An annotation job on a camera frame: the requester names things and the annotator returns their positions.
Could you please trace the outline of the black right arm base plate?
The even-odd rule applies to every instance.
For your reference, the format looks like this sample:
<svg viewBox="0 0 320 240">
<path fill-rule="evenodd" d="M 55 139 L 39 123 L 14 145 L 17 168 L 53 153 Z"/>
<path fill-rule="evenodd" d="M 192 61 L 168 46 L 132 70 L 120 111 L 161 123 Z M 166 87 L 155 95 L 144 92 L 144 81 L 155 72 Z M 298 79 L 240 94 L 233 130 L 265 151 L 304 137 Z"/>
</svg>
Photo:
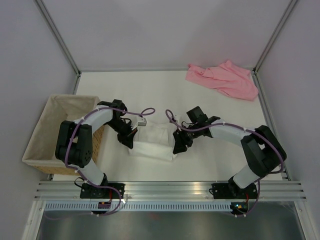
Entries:
<svg viewBox="0 0 320 240">
<path fill-rule="evenodd" d="M 228 183 L 224 182 L 212 183 L 209 192 L 217 200 L 250 200 L 256 199 L 258 196 L 258 190 L 254 183 L 246 188 L 231 188 Z"/>
</svg>

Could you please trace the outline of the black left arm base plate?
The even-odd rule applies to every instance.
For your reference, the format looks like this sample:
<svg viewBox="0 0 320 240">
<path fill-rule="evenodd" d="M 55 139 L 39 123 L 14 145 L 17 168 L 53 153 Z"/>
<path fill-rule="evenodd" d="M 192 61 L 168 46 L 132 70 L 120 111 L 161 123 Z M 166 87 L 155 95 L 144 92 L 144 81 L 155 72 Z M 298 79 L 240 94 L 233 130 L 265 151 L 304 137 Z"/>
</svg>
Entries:
<svg viewBox="0 0 320 240">
<path fill-rule="evenodd" d="M 115 188 L 123 198 L 125 193 L 124 183 L 109 183 L 109 187 Z M 90 184 L 83 183 L 80 191 L 81 199 L 119 199 L 119 195 L 110 188 L 97 188 Z"/>
</svg>

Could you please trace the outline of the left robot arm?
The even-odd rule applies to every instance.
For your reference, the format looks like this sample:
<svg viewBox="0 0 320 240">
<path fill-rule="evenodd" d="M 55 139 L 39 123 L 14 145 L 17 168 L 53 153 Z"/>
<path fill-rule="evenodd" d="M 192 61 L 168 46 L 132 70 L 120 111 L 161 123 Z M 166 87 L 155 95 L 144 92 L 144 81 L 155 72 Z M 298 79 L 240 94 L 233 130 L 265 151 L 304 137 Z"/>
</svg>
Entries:
<svg viewBox="0 0 320 240">
<path fill-rule="evenodd" d="M 95 109 L 81 118 L 61 123 L 55 148 L 55 157 L 69 169 L 76 171 L 98 198 L 109 193 L 108 178 L 93 160 L 93 134 L 105 125 L 117 133 L 117 140 L 132 149 L 137 129 L 122 118 L 128 109 L 122 100 L 101 101 Z"/>
</svg>

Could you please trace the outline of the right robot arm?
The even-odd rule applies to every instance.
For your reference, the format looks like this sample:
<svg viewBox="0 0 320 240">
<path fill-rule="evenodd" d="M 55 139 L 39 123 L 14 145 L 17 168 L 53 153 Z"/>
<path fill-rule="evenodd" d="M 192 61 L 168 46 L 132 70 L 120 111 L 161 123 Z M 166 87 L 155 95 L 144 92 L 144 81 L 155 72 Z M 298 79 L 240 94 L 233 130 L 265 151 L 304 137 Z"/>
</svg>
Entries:
<svg viewBox="0 0 320 240">
<path fill-rule="evenodd" d="M 184 153 L 199 137 L 216 138 L 242 148 L 246 165 L 228 180 L 227 190 L 235 198 L 241 197 L 248 187 L 268 175 L 281 173 L 287 154 L 271 129 L 261 125 L 254 129 L 225 122 L 217 116 L 208 117 L 199 106 L 189 110 L 191 123 L 184 127 L 171 110 L 165 114 L 177 129 L 173 133 L 173 153 Z"/>
</svg>

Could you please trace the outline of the white t shirt robot print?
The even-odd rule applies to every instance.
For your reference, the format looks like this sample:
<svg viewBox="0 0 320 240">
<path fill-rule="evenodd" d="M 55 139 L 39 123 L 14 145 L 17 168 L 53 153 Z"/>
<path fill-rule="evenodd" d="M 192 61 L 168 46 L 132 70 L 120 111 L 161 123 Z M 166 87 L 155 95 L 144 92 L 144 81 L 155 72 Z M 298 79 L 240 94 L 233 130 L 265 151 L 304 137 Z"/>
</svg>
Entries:
<svg viewBox="0 0 320 240">
<path fill-rule="evenodd" d="M 145 157 L 171 162 L 176 158 L 174 154 L 175 139 L 173 133 L 177 130 L 174 124 L 148 123 L 139 126 L 133 137 L 133 148 L 129 149 L 129 155 Z"/>
</svg>

